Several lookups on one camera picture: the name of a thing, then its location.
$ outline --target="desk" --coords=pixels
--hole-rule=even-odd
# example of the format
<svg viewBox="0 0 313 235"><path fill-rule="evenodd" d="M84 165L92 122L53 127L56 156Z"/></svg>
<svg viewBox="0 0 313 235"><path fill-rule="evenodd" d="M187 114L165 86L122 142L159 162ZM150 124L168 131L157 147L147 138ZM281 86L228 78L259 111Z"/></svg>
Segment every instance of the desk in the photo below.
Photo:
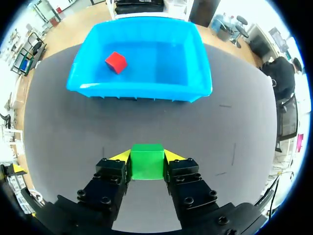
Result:
<svg viewBox="0 0 313 235"><path fill-rule="evenodd" d="M258 68L205 45L213 93L194 103L87 98L66 90L80 45L44 59L27 98L25 153L34 187L47 201L57 194L76 201L95 164L134 143L162 143L192 157L219 195L219 206L254 203L270 172L276 143L271 81ZM164 181L133 181L113 229L164 232L180 229Z"/></svg>
<svg viewBox="0 0 313 235"><path fill-rule="evenodd" d="M247 33L249 35L249 37L245 39L247 43L250 43L257 35L259 35L268 45L270 52L262 58L263 62L269 61L270 57L273 57L273 59L276 59L279 56L286 57L284 53L280 52L280 49L272 36L268 32L263 31L258 24L254 24Z"/></svg>

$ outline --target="screw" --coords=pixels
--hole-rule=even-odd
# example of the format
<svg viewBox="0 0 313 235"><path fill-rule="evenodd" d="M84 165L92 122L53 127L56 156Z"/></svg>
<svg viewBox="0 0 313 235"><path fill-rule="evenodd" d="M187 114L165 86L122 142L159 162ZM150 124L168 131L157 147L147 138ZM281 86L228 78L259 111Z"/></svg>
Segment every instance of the screw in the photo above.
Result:
<svg viewBox="0 0 313 235"><path fill-rule="evenodd" d="M186 197L184 199L184 204L186 204L186 205L191 205L193 203L194 203L194 199L192 197Z"/></svg>
<svg viewBox="0 0 313 235"><path fill-rule="evenodd" d="M102 204L109 205L111 204L111 199L109 197L103 197L100 202Z"/></svg>
<svg viewBox="0 0 313 235"><path fill-rule="evenodd" d="M181 177L181 176L178 176L177 178L176 178L176 182L183 182L185 180L185 178L184 177Z"/></svg>
<svg viewBox="0 0 313 235"><path fill-rule="evenodd" d="M95 179L100 179L100 178L101 178L101 175L100 175L99 173L95 173L95 174L93 174L93 177L94 177Z"/></svg>
<svg viewBox="0 0 313 235"><path fill-rule="evenodd" d="M217 195L217 192L215 190L210 191L210 196L216 197L216 195Z"/></svg>
<svg viewBox="0 0 313 235"><path fill-rule="evenodd" d="M85 196L86 196L86 192L85 192L85 190L78 190L78 191L77 191L77 195L78 195L79 197L85 197Z"/></svg>
<svg viewBox="0 0 313 235"><path fill-rule="evenodd" d="M111 177L111 181L117 182L117 181L118 181L118 178L117 178L116 176L112 176L112 177Z"/></svg>
<svg viewBox="0 0 313 235"><path fill-rule="evenodd" d="M228 224L229 220L225 216L221 216L218 220L219 225Z"/></svg>
<svg viewBox="0 0 313 235"><path fill-rule="evenodd" d="M238 232L235 229L228 229L225 234L226 235L238 235Z"/></svg>
<svg viewBox="0 0 313 235"><path fill-rule="evenodd" d="M195 177L196 179L201 179L201 174L200 174L200 173L196 173L196 174L194 174L194 177Z"/></svg>

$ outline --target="cable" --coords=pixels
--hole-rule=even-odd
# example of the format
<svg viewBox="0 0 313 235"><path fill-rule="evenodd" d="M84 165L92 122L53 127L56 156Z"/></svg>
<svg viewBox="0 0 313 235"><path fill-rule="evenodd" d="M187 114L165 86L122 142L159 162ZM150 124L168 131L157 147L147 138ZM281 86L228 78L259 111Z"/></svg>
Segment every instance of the cable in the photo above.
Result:
<svg viewBox="0 0 313 235"><path fill-rule="evenodd" d="M268 219L269 219L269 220L270 220L271 217L272 217L272 206L273 206L273 202L274 202L275 195L276 195L276 192L277 192L278 183L279 183L279 176L277 176L276 188L275 188L275 191L274 191L274 195L273 195L273 198L272 198L272 202L270 203L269 216L268 216Z"/></svg>

